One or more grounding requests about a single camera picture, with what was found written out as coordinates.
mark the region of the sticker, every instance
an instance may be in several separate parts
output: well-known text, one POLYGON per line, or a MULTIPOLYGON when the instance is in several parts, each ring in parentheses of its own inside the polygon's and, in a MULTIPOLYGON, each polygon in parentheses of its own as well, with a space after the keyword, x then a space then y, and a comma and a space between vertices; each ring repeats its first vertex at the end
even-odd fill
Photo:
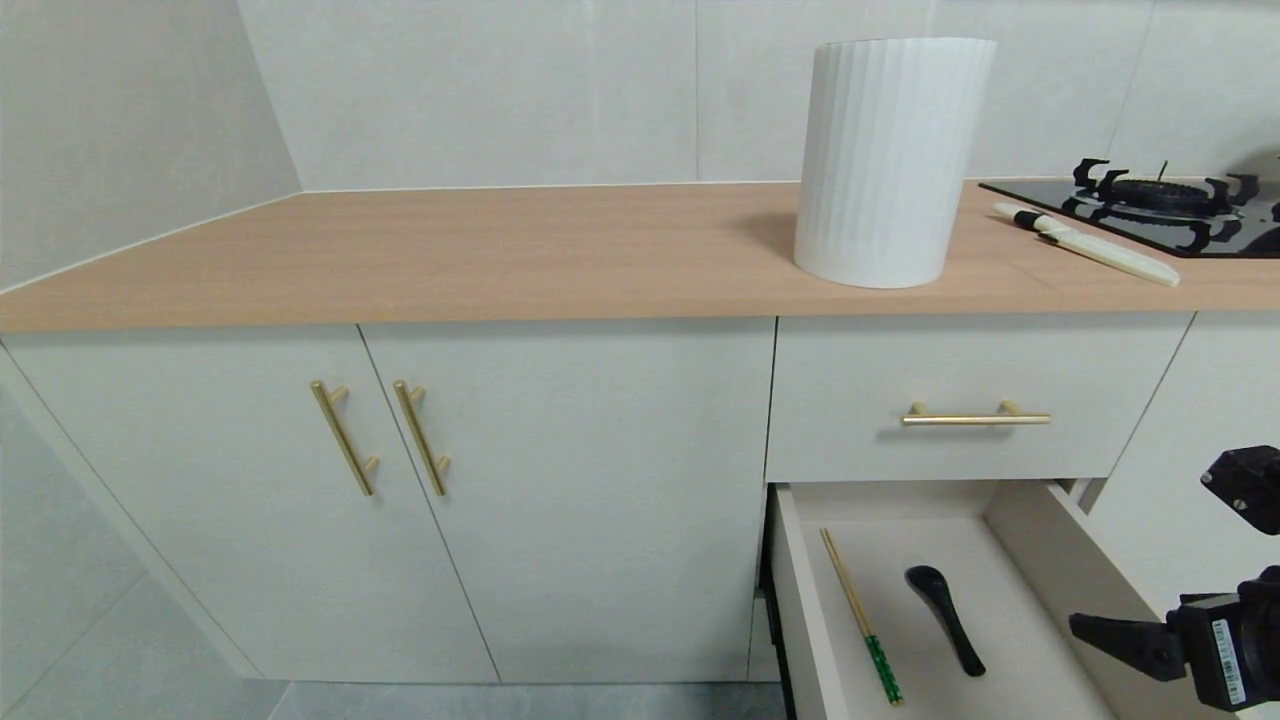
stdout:
POLYGON ((1235 643, 1231 642, 1231 628, 1226 620, 1213 620, 1213 639, 1217 641, 1217 659, 1222 661, 1226 696, 1231 705, 1240 705, 1244 702, 1244 680, 1240 679, 1240 664, 1235 659, 1235 643))

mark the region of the black glass stovetop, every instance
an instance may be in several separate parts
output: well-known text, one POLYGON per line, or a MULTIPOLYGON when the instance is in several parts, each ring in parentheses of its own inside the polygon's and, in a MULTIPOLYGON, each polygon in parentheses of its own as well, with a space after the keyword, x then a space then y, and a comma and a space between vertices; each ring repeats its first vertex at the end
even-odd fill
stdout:
POLYGON ((1091 169, 1084 160, 1075 181, 980 183, 1038 208, 1107 229, 1179 258, 1280 258, 1280 183, 1253 176, 1196 181, 1125 178, 1091 169))

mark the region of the kitchen counter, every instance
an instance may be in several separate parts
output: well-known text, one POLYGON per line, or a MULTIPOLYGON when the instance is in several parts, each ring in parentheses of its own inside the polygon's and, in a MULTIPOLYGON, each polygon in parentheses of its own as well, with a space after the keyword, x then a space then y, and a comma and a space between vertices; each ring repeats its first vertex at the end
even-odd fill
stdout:
POLYGON ((1280 309, 1280 261, 1166 288, 1037 241, 966 184, 942 278, 877 291, 791 263, 799 186, 305 193, 0 295, 4 332, 576 318, 1280 309))

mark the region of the black ladle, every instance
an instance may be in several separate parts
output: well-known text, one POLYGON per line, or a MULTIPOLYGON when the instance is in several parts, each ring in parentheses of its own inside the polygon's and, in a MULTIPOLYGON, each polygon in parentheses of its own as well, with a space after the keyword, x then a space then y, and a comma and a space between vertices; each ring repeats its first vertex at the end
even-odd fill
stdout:
POLYGON ((969 635, 964 632, 964 625, 960 624, 960 616, 956 615, 956 607, 951 602, 951 589, 947 588, 947 579, 942 577, 942 571, 929 565, 916 565, 906 571, 906 582, 920 593, 920 597, 933 607, 942 620, 947 634, 951 635, 951 646, 955 647, 964 671, 972 678, 984 675, 987 666, 982 664, 978 652, 969 642, 969 635))

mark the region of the gold handle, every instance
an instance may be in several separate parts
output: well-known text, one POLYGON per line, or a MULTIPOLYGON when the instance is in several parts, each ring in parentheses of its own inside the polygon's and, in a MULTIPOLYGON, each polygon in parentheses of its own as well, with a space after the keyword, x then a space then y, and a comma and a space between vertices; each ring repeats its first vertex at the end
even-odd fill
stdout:
POLYGON ((415 405, 422 401, 422 396, 426 391, 421 386, 413 388, 410 392, 408 386, 404 380, 396 380, 392 383, 396 388, 396 397, 401 401, 401 410, 404 413, 404 420, 408 423, 408 430, 413 436, 413 442, 417 445, 417 452, 422 456, 422 462, 426 465, 426 474, 431 477, 431 487, 435 488, 435 495, 444 496, 444 480, 440 479, 444 471, 449 469, 449 456, 442 455, 440 460, 435 460, 435 454, 431 452, 431 443, 426 442, 426 433, 422 432, 422 423, 417 419, 417 410, 413 409, 415 405))
POLYGON ((360 460, 356 459, 356 448, 351 446, 351 438, 347 437, 347 428, 343 427, 342 419, 338 418, 338 413, 333 409, 335 402, 342 402, 349 395, 347 387, 342 386, 329 392, 329 388, 324 387, 324 380, 316 380, 311 383, 311 393, 316 396, 320 411, 324 413, 324 419, 329 421, 333 437, 338 439, 342 456, 347 459, 347 465, 351 465, 351 474, 356 475, 360 492, 365 493, 365 497, 374 495, 374 488, 369 484, 369 475, 378 468, 378 456, 370 455, 364 465, 360 464, 360 460))
POLYGON ((998 415, 929 415, 923 402, 913 402, 911 411, 902 415, 902 424, 911 425, 1047 425, 1053 420, 1047 413, 1023 413, 1005 400, 998 415))

